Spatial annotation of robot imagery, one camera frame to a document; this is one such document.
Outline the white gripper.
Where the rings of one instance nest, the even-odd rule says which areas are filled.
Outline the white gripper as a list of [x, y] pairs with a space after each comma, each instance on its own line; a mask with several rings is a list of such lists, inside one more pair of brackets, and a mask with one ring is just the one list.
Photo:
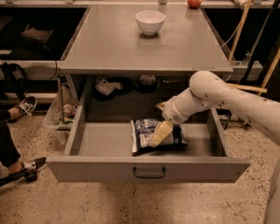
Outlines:
[[178, 110], [174, 97], [163, 103], [161, 115], [165, 121], [159, 122], [154, 133], [149, 137], [153, 147], [158, 146], [172, 132], [173, 124], [179, 125], [188, 119]]

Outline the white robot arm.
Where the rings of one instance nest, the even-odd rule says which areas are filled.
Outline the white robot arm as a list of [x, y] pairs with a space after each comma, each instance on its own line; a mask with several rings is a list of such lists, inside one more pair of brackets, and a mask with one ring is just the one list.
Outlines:
[[[184, 91], [162, 104], [164, 121], [157, 125], [150, 141], [157, 146], [175, 125], [218, 105], [227, 107], [280, 146], [280, 103], [238, 90], [210, 71], [194, 73]], [[280, 158], [273, 171], [263, 223], [280, 224]]]

